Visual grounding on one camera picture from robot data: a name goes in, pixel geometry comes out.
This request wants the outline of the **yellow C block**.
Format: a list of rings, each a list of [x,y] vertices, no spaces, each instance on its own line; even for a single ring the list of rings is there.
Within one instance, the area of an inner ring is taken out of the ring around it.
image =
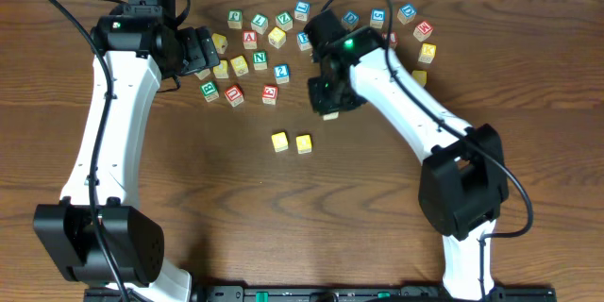
[[[271,136],[273,147],[276,152],[281,152],[289,148],[289,142],[287,134],[285,132],[278,132]]]

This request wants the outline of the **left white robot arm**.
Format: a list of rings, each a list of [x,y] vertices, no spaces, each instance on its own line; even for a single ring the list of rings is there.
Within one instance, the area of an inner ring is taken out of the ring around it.
[[[176,0],[117,1],[83,36],[93,92],[75,166],[33,228],[62,276],[89,301],[193,301],[192,275],[168,261],[161,227],[139,209],[149,111],[165,79],[216,66],[210,31],[187,27]]]

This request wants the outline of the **green R block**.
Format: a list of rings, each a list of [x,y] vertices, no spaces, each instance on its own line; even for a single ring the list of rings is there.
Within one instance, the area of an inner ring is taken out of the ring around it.
[[[339,117],[339,112],[336,111],[336,112],[332,112],[332,113],[329,113],[329,114],[325,114],[322,117],[323,117],[324,121],[335,120],[335,119],[337,119]]]

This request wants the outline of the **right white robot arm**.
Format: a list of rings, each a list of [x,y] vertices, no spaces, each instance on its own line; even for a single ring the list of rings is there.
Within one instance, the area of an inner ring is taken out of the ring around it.
[[[446,292],[466,301],[488,295],[495,283],[484,237],[509,197],[497,168],[503,160],[497,132],[489,125],[474,128],[440,105],[373,28],[350,32],[326,10],[304,32],[321,71],[308,81],[313,111],[333,117],[370,103],[382,113],[421,163],[418,201],[443,236]]]

